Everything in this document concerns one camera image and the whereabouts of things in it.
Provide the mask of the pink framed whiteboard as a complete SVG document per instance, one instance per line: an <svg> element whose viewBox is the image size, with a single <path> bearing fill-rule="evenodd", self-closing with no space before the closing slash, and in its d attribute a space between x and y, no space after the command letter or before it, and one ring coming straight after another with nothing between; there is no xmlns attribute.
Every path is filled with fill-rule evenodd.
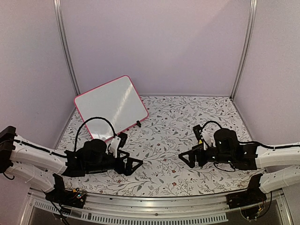
<svg viewBox="0 0 300 225"><path fill-rule="evenodd" d="M123 75L74 98L79 115L85 122L103 117L111 124L94 119L85 124L91 138L107 141L113 134L133 127L149 116L132 80Z"/></svg>

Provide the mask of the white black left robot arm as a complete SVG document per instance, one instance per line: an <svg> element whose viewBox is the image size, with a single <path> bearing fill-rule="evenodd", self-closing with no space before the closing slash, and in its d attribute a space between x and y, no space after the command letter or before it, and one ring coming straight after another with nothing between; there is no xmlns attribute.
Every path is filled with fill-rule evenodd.
<svg viewBox="0 0 300 225"><path fill-rule="evenodd" d="M79 178L87 174L114 170L117 174L132 175L143 161L122 151L127 134L113 133L109 144L100 139L86 141L82 148L60 153L32 143L8 126L0 133L0 172L23 178L33 188L41 190L45 199L60 205L83 208L87 192L79 188L68 190L63 178Z"/></svg>

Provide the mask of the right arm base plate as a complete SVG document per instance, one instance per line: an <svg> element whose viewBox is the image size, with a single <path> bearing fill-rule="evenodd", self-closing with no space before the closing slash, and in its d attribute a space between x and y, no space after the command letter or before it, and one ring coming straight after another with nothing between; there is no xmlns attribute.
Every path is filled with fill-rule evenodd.
<svg viewBox="0 0 300 225"><path fill-rule="evenodd" d="M226 195L226 203L230 209L244 207L267 200L266 194L260 189L247 189Z"/></svg>

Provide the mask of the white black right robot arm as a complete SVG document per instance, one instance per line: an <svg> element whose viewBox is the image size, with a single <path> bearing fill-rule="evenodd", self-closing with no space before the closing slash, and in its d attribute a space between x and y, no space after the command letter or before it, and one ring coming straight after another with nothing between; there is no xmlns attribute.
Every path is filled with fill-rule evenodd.
<svg viewBox="0 0 300 225"><path fill-rule="evenodd" d="M279 171L260 173L251 177L248 190L243 193L242 200L253 204L261 193L285 188L300 181L300 144L266 145L257 141L242 142L238 140L234 130L223 128L215 122L218 130L211 139L204 125L196 125L193 132L198 144L191 150L178 155L190 168L202 167L208 162L215 165L222 163L230 165L234 170L254 171L272 166L282 166Z"/></svg>

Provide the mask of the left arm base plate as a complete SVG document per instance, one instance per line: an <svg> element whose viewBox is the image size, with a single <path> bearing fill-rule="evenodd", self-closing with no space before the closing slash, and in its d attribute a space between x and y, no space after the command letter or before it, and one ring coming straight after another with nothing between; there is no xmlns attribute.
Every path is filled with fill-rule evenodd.
<svg viewBox="0 0 300 225"><path fill-rule="evenodd" d="M45 199L59 205L83 209L86 202L86 191L57 190L45 193Z"/></svg>

